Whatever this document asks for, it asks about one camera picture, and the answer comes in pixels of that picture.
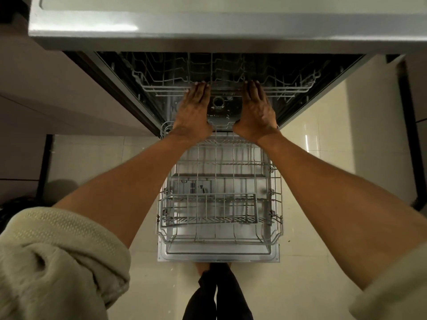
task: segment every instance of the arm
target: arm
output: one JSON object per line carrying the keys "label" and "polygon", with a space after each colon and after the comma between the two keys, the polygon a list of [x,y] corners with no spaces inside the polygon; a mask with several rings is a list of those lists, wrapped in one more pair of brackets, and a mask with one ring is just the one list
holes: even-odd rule
{"label": "arm", "polygon": [[243,88],[242,118],[234,131],[269,155],[340,267],[360,288],[427,241],[427,219],[403,201],[283,137],[258,83]]}
{"label": "arm", "polygon": [[54,207],[86,216],[132,243],[167,174],[181,155],[206,139],[210,86],[196,84],[185,93],[173,130],[133,159],[90,180]]}

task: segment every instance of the person's right arm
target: person's right arm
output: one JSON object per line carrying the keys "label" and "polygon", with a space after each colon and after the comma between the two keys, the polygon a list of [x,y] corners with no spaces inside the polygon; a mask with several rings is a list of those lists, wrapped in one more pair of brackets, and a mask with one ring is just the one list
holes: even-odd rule
{"label": "person's right arm", "polygon": [[235,133],[259,145],[343,271],[361,289],[427,242],[427,219],[386,190],[283,137],[258,83],[243,87]]}

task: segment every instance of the open dishwasher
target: open dishwasher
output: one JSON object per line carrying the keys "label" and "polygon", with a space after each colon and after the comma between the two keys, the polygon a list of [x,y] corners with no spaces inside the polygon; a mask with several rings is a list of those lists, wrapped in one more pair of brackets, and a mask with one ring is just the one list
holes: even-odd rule
{"label": "open dishwasher", "polygon": [[261,148],[232,132],[241,87],[258,80],[276,112],[289,120],[362,56],[100,52],[117,76],[161,122],[173,126],[184,91],[211,83],[207,119],[214,132],[184,153],[157,205],[159,261],[278,262],[283,234],[282,182]]}

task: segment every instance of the drain hole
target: drain hole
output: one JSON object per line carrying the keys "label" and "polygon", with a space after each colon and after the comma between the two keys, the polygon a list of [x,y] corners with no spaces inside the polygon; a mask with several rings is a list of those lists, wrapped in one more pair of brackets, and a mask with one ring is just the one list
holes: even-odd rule
{"label": "drain hole", "polygon": [[225,101],[221,96],[216,96],[213,98],[213,106],[216,109],[220,109],[220,108],[224,107],[224,103],[225,103]]}

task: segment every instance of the beige sleeve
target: beige sleeve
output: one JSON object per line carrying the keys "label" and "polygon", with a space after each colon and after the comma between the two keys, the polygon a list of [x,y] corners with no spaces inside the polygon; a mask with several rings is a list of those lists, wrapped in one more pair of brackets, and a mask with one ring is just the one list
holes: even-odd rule
{"label": "beige sleeve", "polygon": [[357,320],[427,319],[427,244],[380,275],[350,306]]}
{"label": "beige sleeve", "polygon": [[90,219],[23,210],[0,235],[0,319],[107,320],[129,268],[125,245]]}

